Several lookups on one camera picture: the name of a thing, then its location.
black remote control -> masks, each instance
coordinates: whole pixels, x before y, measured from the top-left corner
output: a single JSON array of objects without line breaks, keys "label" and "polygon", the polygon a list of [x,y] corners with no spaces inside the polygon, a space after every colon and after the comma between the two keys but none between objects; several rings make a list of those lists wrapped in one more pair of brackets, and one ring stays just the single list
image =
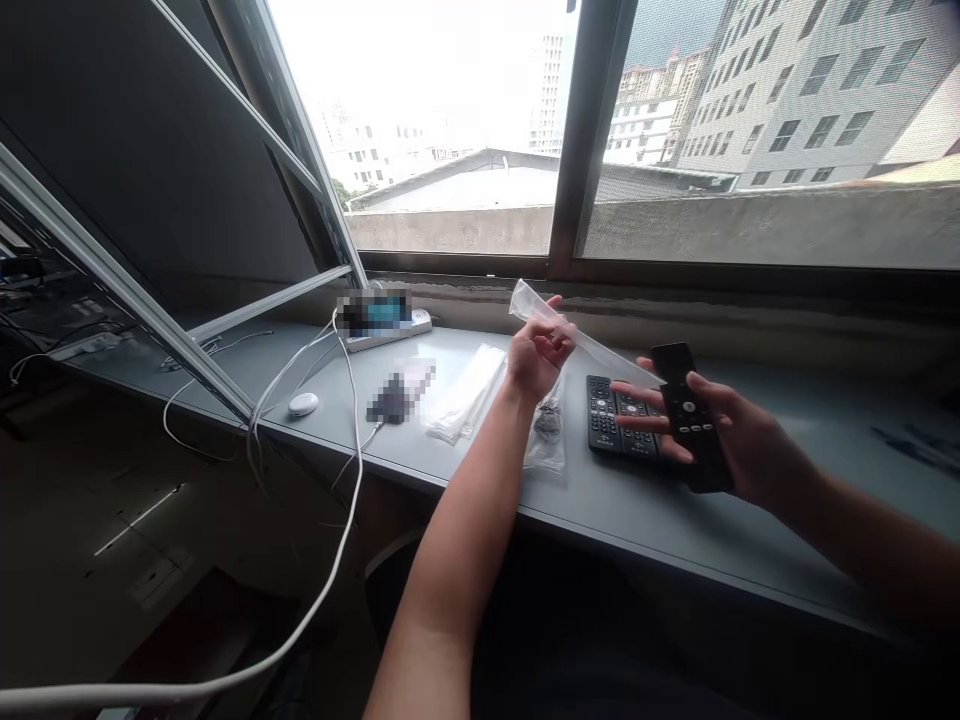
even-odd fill
[{"label": "black remote control", "polygon": [[653,433],[620,428],[614,419],[617,414],[659,415],[647,404],[610,389],[610,378],[587,376],[587,413],[590,423],[587,440],[594,450],[620,453],[642,460],[658,460],[660,448]]},{"label": "black remote control", "polygon": [[692,465],[680,465],[684,480],[696,493],[729,492],[733,477],[720,445],[716,422],[706,401],[687,386],[687,373],[696,370],[686,343],[659,345],[650,351],[670,419],[673,439],[693,453]]}]

desk surface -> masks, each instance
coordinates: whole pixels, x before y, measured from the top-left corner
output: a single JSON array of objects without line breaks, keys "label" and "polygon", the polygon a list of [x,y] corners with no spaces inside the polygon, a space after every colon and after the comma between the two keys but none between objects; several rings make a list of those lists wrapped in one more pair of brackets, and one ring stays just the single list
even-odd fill
[{"label": "desk surface", "polygon": [[[257,319],[225,333],[224,343],[268,328],[275,334],[250,339],[215,356],[254,399],[317,332],[311,326]],[[481,343],[506,349],[509,341],[503,335],[436,328],[356,353],[351,360],[361,414],[397,358],[436,359],[437,376],[424,399],[429,403],[453,383]],[[327,342],[304,354],[272,402],[288,397],[307,368],[329,347]],[[128,341],[108,353],[80,356],[71,364],[103,380],[167,399],[189,376],[183,371],[160,372],[163,354],[149,340]],[[912,424],[955,440],[960,437],[960,423],[955,419],[893,388],[851,385],[823,375],[759,366],[698,364],[706,376],[736,387],[774,413],[797,443],[829,472],[960,541],[956,520],[960,517],[960,481],[888,447],[871,431],[876,427],[907,438],[904,426]],[[293,442],[352,452],[353,399],[344,359],[339,351],[333,351],[318,368],[303,389],[321,397],[320,409],[293,418],[283,403],[264,417],[263,425]],[[565,372],[566,473],[560,477],[527,471],[521,512],[808,612],[871,631],[880,627],[859,589],[771,515],[727,495],[694,495],[653,469],[590,451],[584,377],[603,373],[581,351],[570,358]],[[176,402],[238,426],[199,384]],[[369,434],[370,427],[361,419],[361,437]],[[381,429],[364,457],[388,474],[442,487],[469,447],[469,440],[451,446],[429,437],[422,423],[412,418],[403,425]]]}]

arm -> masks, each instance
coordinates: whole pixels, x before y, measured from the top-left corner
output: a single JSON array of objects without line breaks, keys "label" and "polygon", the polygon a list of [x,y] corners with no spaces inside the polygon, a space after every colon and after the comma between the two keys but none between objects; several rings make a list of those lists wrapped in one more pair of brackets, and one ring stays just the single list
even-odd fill
[{"label": "arm", "polygon": [[550,332],[528,323],[510,346],[500,392],[420,542],[366,718],[470,716],[473,646],[513,529],[530,424],[573,350]]},{"label": "arm", "polygon": [[[637,362],[653,369],[646,358]],[[697,373],[687,384],[717,415],[737,495],[774,514],[894,615],[923,629],[960,628],[960,547],[824,473],[773,415],[732,388]],[[659,392],[620,390],[663,408]],[[680,462],[693,461],[669,437],[666,418],[618,422],[663,434],[665,452]]]}]

clear plastic bag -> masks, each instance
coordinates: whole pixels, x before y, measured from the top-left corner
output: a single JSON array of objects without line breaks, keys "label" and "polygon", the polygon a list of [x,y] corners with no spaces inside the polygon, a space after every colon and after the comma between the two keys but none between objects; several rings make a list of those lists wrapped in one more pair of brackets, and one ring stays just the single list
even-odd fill
[{"label": "clear plastic bag", "polygon": [[510,314],[516,315],[524,322],[536,318],[555,327],[559,333],[568,335],[576,344],[577,351],[583,350],[588,353],[610,373],[610,377],[614,380],[624,380],[637,388],[658,388],[664,384],[664,381],[653,373],[625,360],[589,335],[576,328],[570,331],[569,323],[523,280],[517,280],[517,286],[513,289],[513,296],[510,298]]},{"label": "clear plastic bag", "polygon": [[563,378],[560,373],[557,382],[547,396],[537,404],[533,414],[533,424],[527,438],[527,452],[523,456],[524,468],[543,468],[562,475],[567,459],[563,453]]},{"label": "clear plastic bag", "polygon": [[506,353],[483,344],[469,364],[439,399],[434,416],[427,422],[427,433],[455,445],[464,427],[470,432],[482,422],[480,413],[503,367]]}]

person's left hand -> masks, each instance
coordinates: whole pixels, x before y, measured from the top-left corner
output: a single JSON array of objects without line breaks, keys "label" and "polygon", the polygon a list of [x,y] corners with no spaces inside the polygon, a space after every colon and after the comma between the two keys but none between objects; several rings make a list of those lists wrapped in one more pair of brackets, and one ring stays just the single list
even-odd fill
[{"label": "person's left hand", "polygon": [[[562,299],[554,295],[547,300],[547,305],[556,308]],[[505,384],[534,403],[543,400],[550,392],[560,376],[563,363],[574,350],[569,333],[563,332],[572,330],[574,325],[566,320],[563,322],[565,327],[558,328],[542,320],[530,320],[510,343]]]}]

